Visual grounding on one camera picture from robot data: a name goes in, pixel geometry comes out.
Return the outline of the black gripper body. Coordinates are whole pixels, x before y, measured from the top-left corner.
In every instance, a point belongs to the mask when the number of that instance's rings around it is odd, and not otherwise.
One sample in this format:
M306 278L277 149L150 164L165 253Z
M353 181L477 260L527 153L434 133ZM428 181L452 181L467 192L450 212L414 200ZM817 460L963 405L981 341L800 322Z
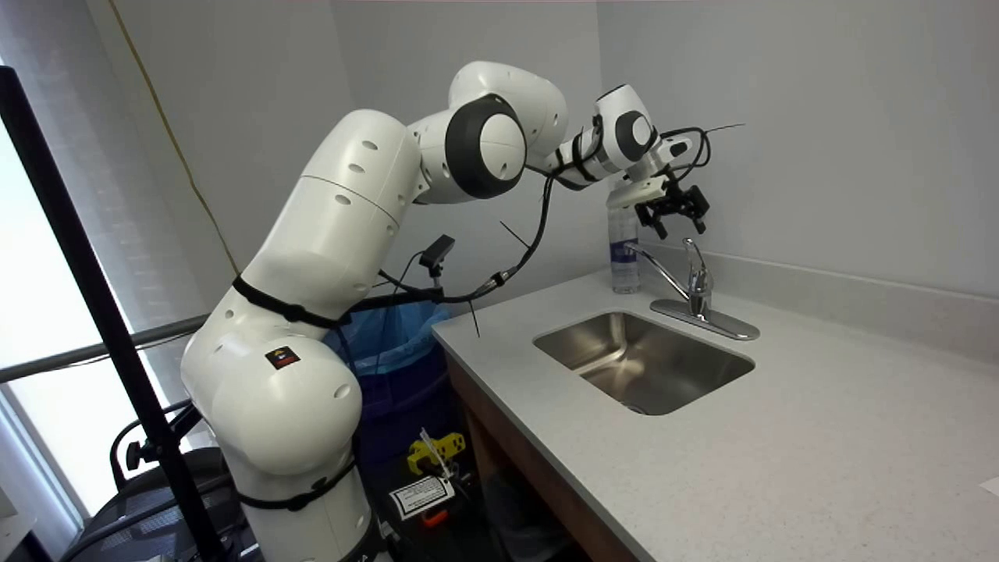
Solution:
M698 230L706 230L710 200L700 188L681 188L679 181L665 184L660 200L637 205L637 222L652 228L660 237L670 233L663 225L665 216L684 216Z

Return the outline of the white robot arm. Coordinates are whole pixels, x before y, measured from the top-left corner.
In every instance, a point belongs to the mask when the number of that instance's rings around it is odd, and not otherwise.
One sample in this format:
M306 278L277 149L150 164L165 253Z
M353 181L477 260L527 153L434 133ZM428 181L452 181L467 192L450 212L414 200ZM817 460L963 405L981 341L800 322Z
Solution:
M461 65L447 106L414 126L347 113L300 173L268 237L188 341L181 379L216 430L267 562L365 562L382 554L356 464L364 387L328 348L399 233L408 205L494 200L527 169L585 192L608 175L619 205L688 153L635 86L568 126L566 95L509 63Z

